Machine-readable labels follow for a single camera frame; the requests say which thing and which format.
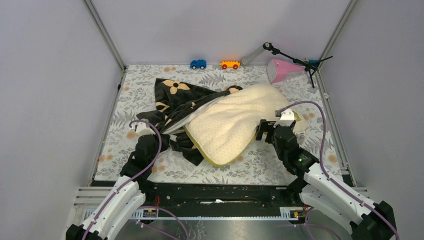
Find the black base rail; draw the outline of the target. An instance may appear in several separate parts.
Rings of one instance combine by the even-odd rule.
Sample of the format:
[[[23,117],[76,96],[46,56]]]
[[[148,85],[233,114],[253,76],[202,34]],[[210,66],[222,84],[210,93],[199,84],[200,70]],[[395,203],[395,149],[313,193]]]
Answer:
[[[159,207],[181,219],[271,219],[282,218],[283,210],[296,217],[307,209],[285,186],[154,183],[142,192],[142,207]]]

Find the floral patterned table mat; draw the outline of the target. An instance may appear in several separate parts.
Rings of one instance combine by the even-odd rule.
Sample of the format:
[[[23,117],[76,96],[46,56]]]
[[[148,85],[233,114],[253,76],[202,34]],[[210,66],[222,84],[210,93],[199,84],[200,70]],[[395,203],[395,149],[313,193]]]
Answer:
[[[185,82],[213,91],[237,85],[247,88],[269,81],[265,66],[246,66],[237,70],[223,70],[209,65],[204,70],[192,70],[187,65],[131,65],[122,83],[111,124],[99,155],[93,180],[96,183],[114,182],[134,150],[138,136],[130,130],[130,121],[141,112],[156,108],[154,85],[157,78],[174,83]],[[319,155],[322,136],[325,136],[324,166],[341,178],[347,169],[340,160],[337,138],[332,135],[327,118],[322,118],[316,104],[322,104],[318,87],[312,87],[307,74],[299,74],[278,82],[275,88],[290,103],[302,101],[296,109],[306,121],[303,148]],[[253,141],[243,154],[225,166],[214,166],[208,161],[193,165],[180,152],[167,150],[155,162],[149,180],[166,183],[288,185],[294,176],[278,160],[273,147],[263,141]]]

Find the blue toy car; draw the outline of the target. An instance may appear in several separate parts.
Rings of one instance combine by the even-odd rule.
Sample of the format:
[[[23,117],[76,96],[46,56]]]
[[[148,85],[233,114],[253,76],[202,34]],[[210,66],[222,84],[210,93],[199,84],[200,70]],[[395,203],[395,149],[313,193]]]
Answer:
[[[207,62],[204,59],[192,60],[190,62],[190,68],[193,70],[201,69],[204,70],[207,67]]]

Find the black tripod stand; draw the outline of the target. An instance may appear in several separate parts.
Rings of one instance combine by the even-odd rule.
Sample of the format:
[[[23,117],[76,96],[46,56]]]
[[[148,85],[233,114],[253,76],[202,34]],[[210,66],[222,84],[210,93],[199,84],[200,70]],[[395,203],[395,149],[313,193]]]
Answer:
[[[313,60],[313,61],[306,60],[306,61],[303,61],[303,60],[300,60],[298,58],[294,58],[294,57],[292,57],[292,56],[290,56],[290,55],[288,55],[286,53],[283,53],[281,50],[279,50],[278,48],[274,47],[272,45],[272,43],[270,43],[270,42],[265,42],[262,45],[262,48],[264,50],[266,50],[266,51],[270,51],[273,55],[282,55],[282,56],[284,56],[284,57],[292,60],[292,62],[294,64],[303,66],[304,67],[304,70],[306,72],[308,72],[308,74],[309,74],[309,79],[310,79],[310,82],[311,82],[311,85],[312,85],[313,88],[315,88],[315,83],[314,83],[314,80],[313,80],[313,76],[316,73],[316,71],[318,70],[320,64],[322,62],[326,61],[326,60],[329,60],[329,59],[333,58],[333,56],[331,55],[329,57],[321,58],[319,60]]]

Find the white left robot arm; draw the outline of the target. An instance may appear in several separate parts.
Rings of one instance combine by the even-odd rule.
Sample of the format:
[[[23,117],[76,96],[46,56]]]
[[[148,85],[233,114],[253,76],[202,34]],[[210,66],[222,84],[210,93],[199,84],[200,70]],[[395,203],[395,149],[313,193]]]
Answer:
[[[65,239],[114,240],[139,206],[152,204],[155,192],[147,178],[162,147],[160,135],[141,136],[108,195],[80,225],[68,228]]]

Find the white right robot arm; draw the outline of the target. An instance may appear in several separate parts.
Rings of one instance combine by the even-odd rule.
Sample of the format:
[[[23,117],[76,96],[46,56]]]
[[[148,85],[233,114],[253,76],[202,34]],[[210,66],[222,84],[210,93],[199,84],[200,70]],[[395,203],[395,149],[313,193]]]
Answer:
[[[376,203],[324,170],[318,158],[303,149],[293,133],[295,121],[282,126],[260,120],[256,140],[266,134],[284,167],[297,178],[288,185],[287,201],[319,210],[342,226],[353,240],[390,240],[396,235],[393,208],[385,201]]]

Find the pink and white iron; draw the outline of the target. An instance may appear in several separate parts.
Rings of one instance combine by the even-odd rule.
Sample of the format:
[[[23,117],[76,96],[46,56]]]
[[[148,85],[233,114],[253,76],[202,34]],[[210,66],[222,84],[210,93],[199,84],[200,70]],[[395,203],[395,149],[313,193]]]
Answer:
[[[271,84],[282,82],[287,76],[294,76],[305,71],[304,67],[280,59],[272,59],[266,66],[266,73]]]

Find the grey metal cylinder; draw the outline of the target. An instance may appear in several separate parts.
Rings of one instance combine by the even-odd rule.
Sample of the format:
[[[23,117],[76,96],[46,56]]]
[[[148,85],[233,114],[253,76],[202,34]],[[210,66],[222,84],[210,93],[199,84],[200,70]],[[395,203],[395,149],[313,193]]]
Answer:
[[[254,60],[259,55],[261,55],[265,50],[266,50],[266,48],[264,47],[264,45],[261,45],[260,47],[255,49],[253,52],[243,56],[240,59],[240,65],[241,66],[247,66],[252,60]]]

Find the orange toy car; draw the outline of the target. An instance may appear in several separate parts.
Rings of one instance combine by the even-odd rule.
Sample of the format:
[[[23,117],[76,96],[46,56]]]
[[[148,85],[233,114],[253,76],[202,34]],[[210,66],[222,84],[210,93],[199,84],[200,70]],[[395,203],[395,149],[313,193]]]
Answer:
[[[219,65],[221,66],[223,70],[226,70],[226,69],[237,70],[240,67],[241,63],[239,61],[222,61],[219,63]]]

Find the black floral plush pillowcase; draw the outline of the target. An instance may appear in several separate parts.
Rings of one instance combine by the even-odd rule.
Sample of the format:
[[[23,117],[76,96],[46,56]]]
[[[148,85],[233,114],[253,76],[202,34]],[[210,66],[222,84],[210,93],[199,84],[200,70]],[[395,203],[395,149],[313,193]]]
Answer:
[[[136,117],[147,120],[159,130],[162,151],[171,148],[198,166],[204,157],[182,129],[185,125],[183,120],[193,117],[201,107],[212,101],[242,89],[231,85],[223,91],[214,91],[186,82],[157,78],[154,84],[155,110],[137,113]]]

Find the white quilted pillow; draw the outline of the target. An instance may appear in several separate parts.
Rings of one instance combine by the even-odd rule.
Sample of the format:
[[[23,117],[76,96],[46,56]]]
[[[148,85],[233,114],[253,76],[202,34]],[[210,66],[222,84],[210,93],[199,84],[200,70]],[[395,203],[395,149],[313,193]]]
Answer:
[[[224,166],[254,140],[260,120],[278,120],[275,112],[289,104],[270,83],[255,84],[200,107],[201,113],[183,128],[205,160]]]

